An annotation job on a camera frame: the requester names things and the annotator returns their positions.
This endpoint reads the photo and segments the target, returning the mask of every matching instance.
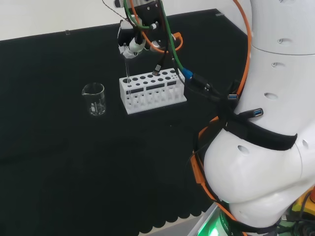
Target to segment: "black connector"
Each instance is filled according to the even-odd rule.
[[[199,87],[201,89],[208,89],[209,90],[211,88],[208,81],[196,73],[193,74],[190,81],[191,81],[192,85],[195,85],[196,87]]]
[[[264,114],[264,111],[262,108],[257,108],[253,110],[249,110],[246,112],[242,112],[239,114],[240,117],[249,119],[249,118],[254,118],[254,117],[260,117]]]

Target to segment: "black cloth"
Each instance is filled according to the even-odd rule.
[[[217,10],[169,17],[182,64],[224,91],[243,75],[247,37]],[[119,24],[0,42],[0,235],[149,232],[210,206],[184,165],[214,105],[186,103],[127,115],[119,78]],[[130,74],[153,71],[144,52]],[[166,61],[165,68],[172,66]],[[102,83],[106,114],[87,113],[83,87]]]

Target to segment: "screw hole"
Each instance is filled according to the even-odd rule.
[[[243,155],[249,155],[250,153],[250,151],[244,146],[238,145],[237,148]]]
[[[266,92],[264,95],[265,95],[265,97],[267,97],[270,100],[277,100],[278,99],[278,96],[274,93]]]
[[[303,139],[302,144],[306,149],[309,149],[309,144]]]

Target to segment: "robot end effector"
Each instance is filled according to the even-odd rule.
[[[125,2],[130,9],[130,2],[128,0]],[[117,37],[120,53],[123,54],[126,59],[132,59],[139,55],[143,49],[153,52],[163,52],[167,40],[165,40],[165,29],[160,27],[162,25],[162,19],[158,2],[156,0],[133,0],[133,3],[137,10],[137,20],[140,21],[141,25],[150,27],[150,30],[146,30],[145,34],[147,36],[150,35],[154,41],[150,42],[142,32],[143,29],[133,23],[135,22],[134,17],[126,14],[127,19],[124,21],[121,20]],[[114,1],[114,5],[117,8],[124,7],[124,1],[116,0]],[[174,41],[179,39],[182,45],[183,40],[180,33],[174,34],[173,39]]]

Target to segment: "orange cable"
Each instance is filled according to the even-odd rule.
[[[249,71],[249,67],[250,67],[250,55],[251,55],[251,44],[252,44],[252,33],[251,33],[251,27],[249,25],[249,22],[248,22],[248,19],[246,17],[246,14],[242,8],[242,6],[240,5],[240,3],[237,1],[237,0],[233,0],[234,3],[236,4],[236,6],[238,7],[239,11],[241,12],[242,14],[242,17],[244,19],[244,22],[245,22],[245,25],[246,25],[246,30],[247,30],[247,36],[248,36],[248,50],[247,50],[247,60],[246,60],[246,65],[245,65],[245,70],[244,70],[244,74],[243,74],[243,77],[242,77],[242,80],[241,80],[241,83],[240,83],[240,86],[239,88],[237,89],[237,92],[236,94],[237,95],[240,95],[243,88],[244,88],[244,85],[245,85],[245,82],[246,82],[246,78],[247,78],[247,75],[248,75],[248,71]],[[215,117],[213,118],[211,121],[215,121],[215,120],[218,120],[219,118],[218,117]],[[207,129],[204,128],[203,130],[200,131],[199,133],[199,136],[202,135],[202,133]],[[197,170],[195,170],[197,173],[198,172],[201,172],[199,167],[196,166]],[[212,200],[215,200],[215,198],[212,196],[212,194],[209,192],[207,186],[206,186],[206,183],[203,181],[201,183],[201,186],[203,187],[204,191],[207,193],[207,195],[212,199]],[[219,203],[216,203],[218,205],[218,207],[225,213],[227,214],[232,220],[235,220],[237,221],[237,219],[228,211],[226,210],[221,204]]]
[[[245,14],[242,6],[240,5],[240,3],[237,0],[233,0],[233,2],[236,4],[237,8],[241,12],[241,15],[242,15],[242,17],[244,19],[244,23],[245,23],[246,30],[247,30],[247,38],[248,38],[248,40],[247,40],[248,41],[247,42],[247,46],[248,46],[248,48],[247,48],[247,60],[246,60],[245,70],[244,70],[244,74],[243,74],[240,86],[238,87],[238,90],[236,92],[237,95],[240,95],[242,90],[243,90],[243,88],[244,88],[244,85],[245,85],[245,82],[246,82],[246,78],[247,78],[247,75],[248,75],[248,70],[250,68],[250,56],[251,56],[251,46],[252,46],[252,32],[251,32],[250,24],[248,22],[248,19],[246,17],[246,14]]]
[[[131,4],[132,12],[133,12],[133,14],[134,14],[134,16],[135,16],[135,18],[136,18],[136,21],[137,21],[138,24],[139,24],[140,21],[139,21],[139,18],[138,18],[136,9],[134,8],[133,0],[130,0],[130,4]],[[163,50],[161,50],[161,49],[159,49],[159,48],[157,48],[156,46],[153,45],[153,43],[148,39],[147,35],[146,35],[143,31],[141,31],[141,33],[142,33],[142,36],[143,36],[143,37],[145,38],[145,40],[147,41],[147,43],[148,43],[154,50],[156,50],[156,51],[159,52],[159,53],[164,53]],[[181,34],[180,34],[179,32],[176,33],[176,34],[174,34],[174,36],[175,36],[175,38],[179,38],[179,40],[181,41],[181,44],[175,49],[175,50],[177,51],[177,50],[179,50],[179,49],[182,47],[184,41],[183,41],[183,37],[181,36]]]

